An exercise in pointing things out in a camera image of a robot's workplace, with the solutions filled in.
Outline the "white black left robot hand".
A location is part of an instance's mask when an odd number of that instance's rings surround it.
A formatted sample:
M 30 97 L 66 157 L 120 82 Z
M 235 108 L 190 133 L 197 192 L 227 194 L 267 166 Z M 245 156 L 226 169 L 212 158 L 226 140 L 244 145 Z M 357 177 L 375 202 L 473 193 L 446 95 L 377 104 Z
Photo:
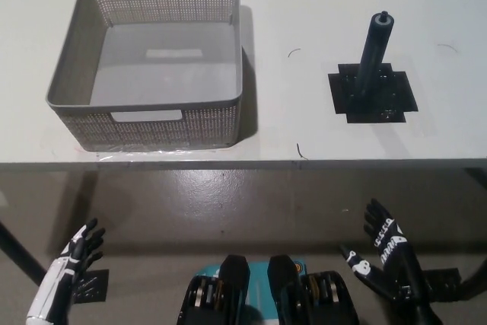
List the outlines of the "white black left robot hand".
M 67 324 L 78 283 L 90 266 L 103 257 L 105 228 L 92 218 L 73 235 L 52 261 L 27 312 L 26 325 Z

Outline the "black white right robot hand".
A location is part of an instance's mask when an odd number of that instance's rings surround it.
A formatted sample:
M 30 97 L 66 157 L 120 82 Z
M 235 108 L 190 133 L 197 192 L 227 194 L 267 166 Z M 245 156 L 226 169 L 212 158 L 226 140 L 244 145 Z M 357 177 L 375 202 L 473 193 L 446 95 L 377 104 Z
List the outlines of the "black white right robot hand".
M 427 303 L 428 289 L 422 268 L 397 220 L 377 199 L 367 204 L 364 219 L 364 231 L 377 249 L 382 267 L 372 265 L 342 244 L 339 249 L 354 275 L 373 292 L 394 304 L 403 301 Z

